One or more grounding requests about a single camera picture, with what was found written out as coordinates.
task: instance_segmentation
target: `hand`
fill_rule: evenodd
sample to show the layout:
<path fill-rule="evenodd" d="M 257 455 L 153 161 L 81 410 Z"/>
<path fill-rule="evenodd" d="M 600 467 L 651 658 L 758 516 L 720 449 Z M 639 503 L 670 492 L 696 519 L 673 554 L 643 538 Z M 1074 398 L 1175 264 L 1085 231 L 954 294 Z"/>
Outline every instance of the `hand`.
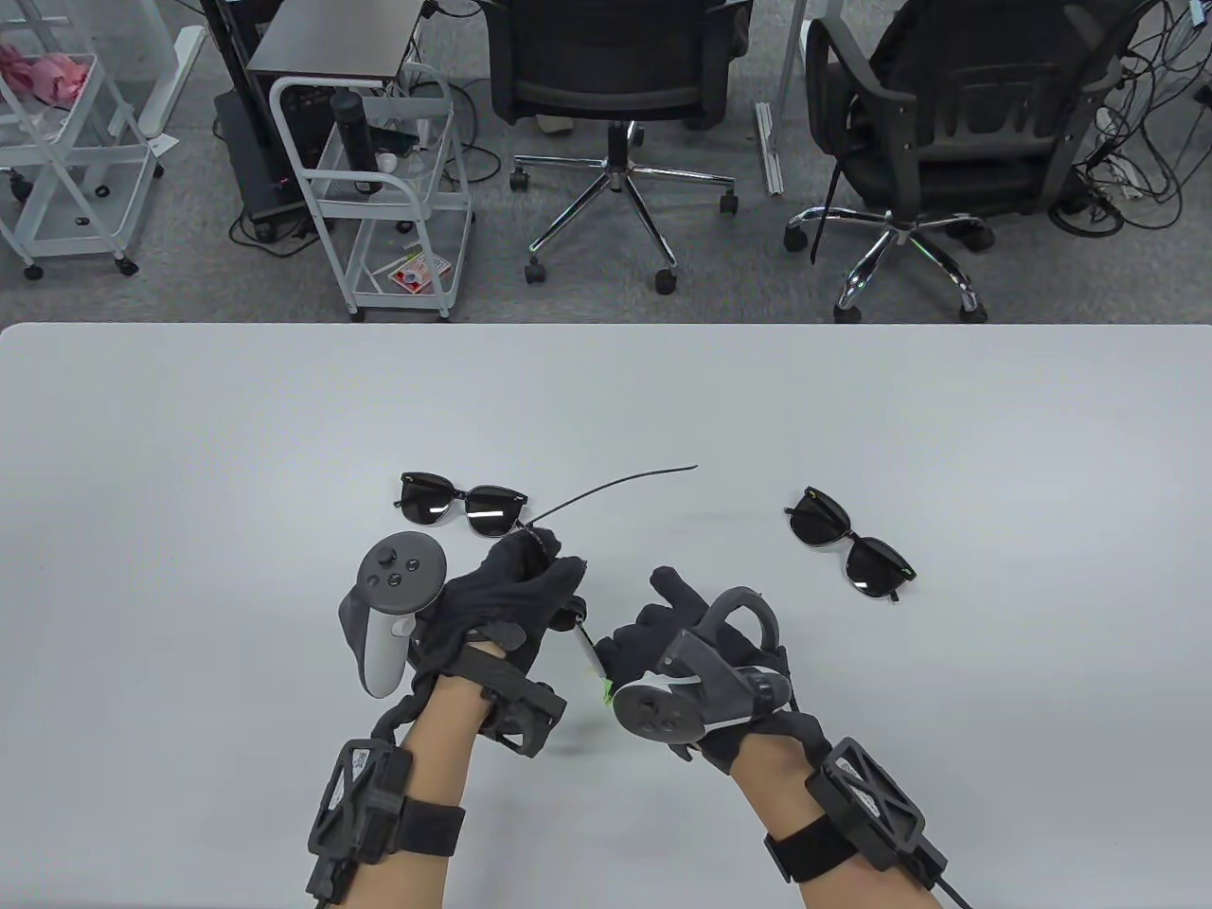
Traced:
<path fill-rule="evenodd" d="M 612 690 L 636 681 L 654 669 L 674 638 L 682 629 L 697 625 L 707 613 L 707 601 L 673 568 L 657 568 L 650 583 L 669 606 L 650 602 L 640 610 L 634 623 L 616 629 L 613 635 L 594 645 Z M 725 624 L 720 629 L 716 642 L 720 656 L 728 665 L 768 665 L 785 670 L 785 665 L 776 667 L 772 654 L 761 651 L 732 625 Z M 727 773 L 742 739 L 750 731 L 750 724 L 718 730 L 701 739 L 698 748 L 715 767 Z"/>
<path fill-rule="evenodd" d="M 479 568 L 448 581 L 418 617 L 410 656 L 418 680 L 453 663 L 469 635 L 498 645 L 504 659 L 528 673 L 553 619 L 572 604 L 584 608 L 576 591 L 585 561 L 559 553 L 549 530 L 518 531 L 497 541 Z"/>

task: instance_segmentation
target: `black sunglasses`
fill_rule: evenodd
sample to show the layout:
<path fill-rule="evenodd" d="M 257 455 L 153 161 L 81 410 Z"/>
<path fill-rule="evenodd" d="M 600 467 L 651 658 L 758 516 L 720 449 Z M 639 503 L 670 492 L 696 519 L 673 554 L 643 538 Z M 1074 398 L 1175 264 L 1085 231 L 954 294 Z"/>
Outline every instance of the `black sunglasses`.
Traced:
<path fill-rule="evenodd" d="M 503 537 L 521 518 L 527 498 L 504 486 L 474 486 L 467 492 L 438 474 L 411 473 L 400 478 L 395 507 L 413 524 L 438 524 L 456 499 L 462 499 L 467 522 L 484 537 Z"/>
<path fill-rule="evenodd" d="M 795 508 L 784 508 L 791 518 L 791 533 L 810 547 L 824 547 L 850 538 L 853 547 L 846 559 L 850 583 L 873 599 L 888 596 L 899 602 L 897 588 L 917 577 L 909 562 L 882 539 L 861 537 L 850 527 L 846 509 L 811 486 Z"/>

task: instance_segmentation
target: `black bottle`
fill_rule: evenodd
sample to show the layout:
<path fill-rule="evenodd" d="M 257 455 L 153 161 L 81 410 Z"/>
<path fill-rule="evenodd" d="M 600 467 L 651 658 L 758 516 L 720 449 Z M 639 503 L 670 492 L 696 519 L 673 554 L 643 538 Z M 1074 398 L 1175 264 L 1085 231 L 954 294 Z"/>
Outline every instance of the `black bottle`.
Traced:
<path fill-rule="evenodd" d="M 337 120 L 337 130 L 341 132 L 341 144 L 345 147 L 349 168 L 377 173 L 378 160 L 375 156 L 375 145 L 371 143 L 371 127 L 366 122 L 362 96 L 349 88 L 337 88 L 332 93 L 330 104 L 332 115 Z M 362 195 L 375 195 L 383 184 L 358 182 L 354 183 L 354 188 Z"/>

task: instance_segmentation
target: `white cart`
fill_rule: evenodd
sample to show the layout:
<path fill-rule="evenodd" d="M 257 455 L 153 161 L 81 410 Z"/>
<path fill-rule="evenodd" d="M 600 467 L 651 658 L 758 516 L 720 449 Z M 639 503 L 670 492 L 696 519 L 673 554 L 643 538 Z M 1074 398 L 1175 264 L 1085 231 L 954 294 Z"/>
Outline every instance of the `white cart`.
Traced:
<path fill-rule="evenodd" d="M 429 310 L 440 319 L 450 319 L 475 218 L 450 84 L 421 63 L 405 63 L 400 72 L 401 81 L 413 75 L 433 81 L 439 97 L 396 97 L 395 86 L 388 90 L 376 80 L 316 76 L 284 76 L 274 82 L 269 96 L 287 158 L 345 298 L 349 318 L 355 322 L 366 318 L 366 309 Z M 305 167 L 281 104 L 282 92 L 297 85 L 356 91 L 362 95 L 372 126 L 415 136 L 425 136 L 428 128 L 429 142 L 399 160 L 391 173 L 351 171 L 335 126 L 319 164 Z M 382 189 L 364 195 L 355 183 L 378 183 Z M 333 246 L 328 227 L 333 219 L 356 223 L 358 233 L 348 256 L 341 256 Z M 433 275 L 433 282 L 419 293 L 405 290 L 390 278 L 389 267 L 413 246 L 423 253 Z M 436 267 L 439 256 L 451 265 L 445 275 Z"/>
<path fill-rule="evenodd" d="M 40 25 L 73 28 L 65 18 Z M 16 224 L 0 236 L 32 281 L 42 278 L 41 258 L 88 253 L 109 253 L 119 271 L 136 274 L 127 250 L 150 183 L 164 173 L 91 41 L 79 32 L 75 39 L 87 52 L 69 56 L 87 65 L 88 78 L 70 110 L 18 98 L 0 79 L 0 170 L 21 202 Z M 103 91 L 113 102 L 108 119 L 97 108 Z"/>

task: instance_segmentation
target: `gray carpet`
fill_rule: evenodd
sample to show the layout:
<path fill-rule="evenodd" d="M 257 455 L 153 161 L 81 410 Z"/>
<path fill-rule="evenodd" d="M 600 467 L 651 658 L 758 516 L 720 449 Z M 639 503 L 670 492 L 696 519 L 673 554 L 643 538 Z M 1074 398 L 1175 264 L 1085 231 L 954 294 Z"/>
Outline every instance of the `gray carpet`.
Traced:
<path fill-rule="evenodd" d="M 92 0 L 112 10 L 118 0 Z M 467 0 L 448 0 L 451 8 Z M 162 0 L 176 32 L 195 22 L 188 11 Z M 846 18 L 864 50 L 870 50 L 896 8 L 893 0 L 851 2 Z M 638 158 L 652 166 L 675 166 L 737 177 L 741 212 L 732 219 L 716 211 L 710 190 L 656 184 L 647 199 L 681 262 L 679 288 L 658 297 L 652 275 L 658 257 L 627 204 L 601 200 L 545 256 L 548 282 L 530 287 L 522 279 L 525 245 L 581 190 L 579 175 L 533 175 L 528 194 L 509 191 L 504 175 L 478 187 L 478 224 L 469 268 L 454 314 L 457 321 L 682 321 L 816 322 L 830 319 L 840 282 L 871 241 L 846 227 L 827 231 L 816 267 L 807 256 L 782 248 L 787 217 L 819 201 L 831 162 L 812 145 L 802 91 L 793 96 L 784 143 L 782 199 L 770 199 L 755 145 L 753 103 L 770 98 L 787 36 L 791 4 L 758 0 L 749 55 L 734 64 L 730 115 L 719 128 L 693 135 L 678 125 L 651 126 Z M 113 16 L 95 24 L 105 48 L 119 55 L 119 75 L 137 86 L 145 78 L 138 41 L 114 27 Z M 424 24 L 427 59 L 456 79 L 487 74 L 487 45 L 479 19 L 434 18 Z M 181 144 L 165 158 L 167 176 L 153 190 L 150 213 L 135 258 L 139 275 L 124 279 L 104 257 L 47 261 L 46 278 L 30 284 L 21 263 L 0 250 L 0 328 L 18 321 L 344 321 L 345 311 L 319 246 L 276 261 L 227 240 L 240 207 L 223 145 L 211 136 L 212 99 L 225 91 L 222 62 L 207 46 L 170 126 Z M 599 155 L 604 127 L 584 122 L 571 138 L 541 136 L 531 124 L 505 127 L 491 113 L 487 85 L 470 91 L 480 107 L 480 142 L 502 155 L 534 152 Z M 1177 101 L 1160 112 L 1156 141 L 1171 154 L 1190 127 L 1193 104 Z M 1201 152 L 1212 142 L 1212 118 L 1193 138 Z M 1188 162 L 1194 155 L 1188 155 Z M 469 159 L 484 173 L 487 161 Z M 995 222 L 997 245 L 976 256 L 944 240 L 968 269 L 994 321 L 1002 322 L 1207 322 L 1212 321 L 1212 166 L 1187 187 L 1178 227 L 1148 233 L 1126 229 L 1108 240 L 1060 233 L 1044 217 Z M 0 216 L 12 202 L 0 194 Z M 839 188 L 839 202 L 856 202 Z M 1153 206 L 1125 210 L 1154 221 Z M 614 238 L 623 238 L 616 242 Z M 954 288 L 916 255 L 893 251 L 864 292 L 867 321 L 951 321 Z M 402 314 L 372 313 L 370 321 L 400 321 Z"/>

